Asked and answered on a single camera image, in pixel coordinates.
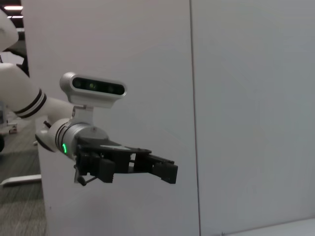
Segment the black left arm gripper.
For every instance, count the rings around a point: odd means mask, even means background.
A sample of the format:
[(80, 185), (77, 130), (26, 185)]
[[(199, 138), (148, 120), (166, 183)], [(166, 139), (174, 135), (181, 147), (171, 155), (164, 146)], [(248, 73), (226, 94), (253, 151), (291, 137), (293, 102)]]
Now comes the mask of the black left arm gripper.
[(178, 166), (174, 161), (151, 155), (148, 149), (126, 147), (109, 139), (77, 138), (75, 149), (75, 182), (85, 186), (99, 179), (112, 183), (115, 173), (131, 174), (131, 155), (136, 154), (135, 173), (149, 173), (175, 184)]

